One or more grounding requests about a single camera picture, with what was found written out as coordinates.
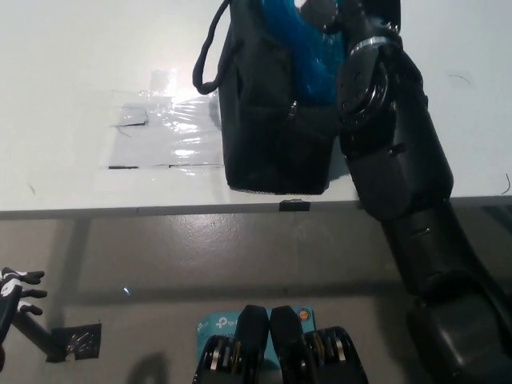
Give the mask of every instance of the gray floor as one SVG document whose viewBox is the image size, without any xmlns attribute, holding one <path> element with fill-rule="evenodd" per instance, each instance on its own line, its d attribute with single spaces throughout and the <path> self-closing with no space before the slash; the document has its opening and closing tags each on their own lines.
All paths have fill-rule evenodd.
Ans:
<svg viewBox="0 0 512 384">
<path fill-rule="evenodd" d="M 458 214 L 507 284 L 512 236 L 482 210 Z M 405 328 L 411 298 L 361 211 L 0 222 L 0 260 L 46 271 L 42 324 L 103 326 L 100 359 L 57 365 L 12 329 L 0 382 L 188 383 L 197 322 L 247 303 L 311 305 L 318 327 L 344 326 L 372 384 L 430 382 Z"/>
</svg>

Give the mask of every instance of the black bag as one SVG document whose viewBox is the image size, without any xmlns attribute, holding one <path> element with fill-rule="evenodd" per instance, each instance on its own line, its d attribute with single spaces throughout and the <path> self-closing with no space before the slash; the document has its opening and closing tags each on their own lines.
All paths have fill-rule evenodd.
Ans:
<svg viewBox="0 0 512 384">
<path fill-rule="evenodd" d="M 206 55 L 230 6 L 231 24 L 212 82 Z M 226 179 L 235 190 L 321 194 L 338 135 L 335 107 L 294 101 L 290 50 L 266 32 L 260 0 L 224 0 L 194 68 L 200 94 L 218 88 Z"/>
</svg>

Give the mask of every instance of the black tape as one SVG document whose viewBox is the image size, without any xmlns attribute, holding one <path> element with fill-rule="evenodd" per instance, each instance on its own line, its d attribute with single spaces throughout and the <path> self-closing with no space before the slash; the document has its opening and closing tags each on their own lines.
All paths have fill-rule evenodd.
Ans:
<svg viewBox="0 0 512 384">
<path fill-rule="evenodd" d="M 138 170 L 138 166 L 109 166 L 109 170 Z"/>
<path fill-rule="evenodd" d="M 279 212 L 309 212 L 311 202 L 304 202 L 299 198 L 283 200 L 279 203 Z"/>
</svg>

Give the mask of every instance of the white table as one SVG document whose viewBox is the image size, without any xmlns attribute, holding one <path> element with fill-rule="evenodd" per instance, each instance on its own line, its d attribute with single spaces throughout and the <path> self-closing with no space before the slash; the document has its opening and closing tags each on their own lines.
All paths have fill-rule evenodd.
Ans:
<svg viewBox="0 0 512 384">
<path fill-rule="evenodd" d="M 321 196 L 232 191 L 223 168 L 108 170 L 113 91 L 148 90 L 154 70 L 191 69 L 218 1 L 3 0 L 0 218 L 334 210 L 357 201 L 350 176 Z M 402 36 L 423 73 L 454 172 L 455 203 L 511 204 L 512 2 L 402 0 Z M 228 16 L 206 76 L 213 77 Z"/>
</svg>

